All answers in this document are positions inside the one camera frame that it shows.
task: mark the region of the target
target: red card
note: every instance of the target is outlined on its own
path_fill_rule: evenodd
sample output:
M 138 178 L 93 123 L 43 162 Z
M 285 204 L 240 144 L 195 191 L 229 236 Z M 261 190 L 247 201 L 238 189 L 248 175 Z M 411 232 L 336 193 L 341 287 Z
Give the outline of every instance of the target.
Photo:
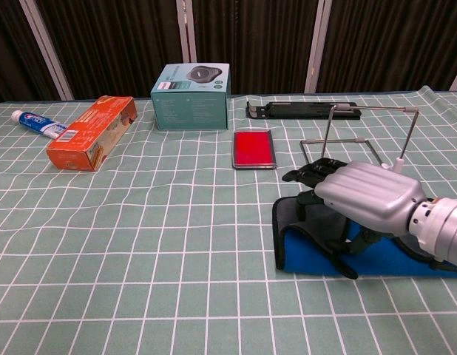
M 271 131 L 238 131 L 234 134 L 235 169 L 276 169 Z

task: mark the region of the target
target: blue foam pad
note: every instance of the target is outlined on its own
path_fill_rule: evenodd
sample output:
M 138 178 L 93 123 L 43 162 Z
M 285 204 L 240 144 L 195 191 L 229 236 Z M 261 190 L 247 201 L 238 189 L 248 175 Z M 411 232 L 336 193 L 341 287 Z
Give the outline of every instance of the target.
M 456 272 L 432 270 L 428 264 L 408 257 L 392 240 L 382 238 L 358 255 L 341 259 L 359 275 L 455 277 Z M 285 267 L 287 272 L 314 275 L 339 275 L 317 247 L 295 229 L 285 232 Z

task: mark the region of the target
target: toothpaste tube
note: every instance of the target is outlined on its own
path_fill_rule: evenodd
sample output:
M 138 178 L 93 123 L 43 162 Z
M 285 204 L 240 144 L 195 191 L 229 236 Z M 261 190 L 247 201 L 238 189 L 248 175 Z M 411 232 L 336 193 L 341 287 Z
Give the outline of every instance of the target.
M 12 121 L 16 124 L 22 124 L 23 126 L 52 139 L 59 137 L 67 128 L 67 125 L 65 124 L 61 124 L 40 115 L 35 115 L 34 113 L 23 112 L 19 109 L 13 111 Z

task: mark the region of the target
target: table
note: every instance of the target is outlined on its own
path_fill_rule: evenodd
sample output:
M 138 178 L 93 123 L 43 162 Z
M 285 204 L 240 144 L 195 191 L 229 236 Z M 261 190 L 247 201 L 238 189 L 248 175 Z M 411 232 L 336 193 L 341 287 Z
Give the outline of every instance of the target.
M 271 207 L 301 186 L 299 141 L 326 121 L 253 121 L 246 101 L 419 107 L 404 173 L 457 198 L 457 92 L 238 96 L 229 130 L 163 132 L 150 100 L 99 172 L 58 171 L 14 109 L 75 120 L 90 102 L 0 104 L 0 353 L 457 354 L 457 280 L 279 272 Z M 364 111 L 331 138 L 392 162 L 410 116 Z M 279 168 L 234 171 L 234 129 L 272 130 Z M 312 146 L 310 159 L 319 156 Z M 337 159 L 374 162 L 359 144 Z

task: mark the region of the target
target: product box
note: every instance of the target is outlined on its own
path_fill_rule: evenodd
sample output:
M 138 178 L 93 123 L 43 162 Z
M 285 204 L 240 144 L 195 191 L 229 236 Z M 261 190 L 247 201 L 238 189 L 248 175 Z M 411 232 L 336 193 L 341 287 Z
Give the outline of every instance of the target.
M 167 64 L 152 89 L 158 129 L 227 129 L 228 64 Z
M 95 171 L 137 118 L 132 97 L 100 97 L 46 148 L 58 169 Z

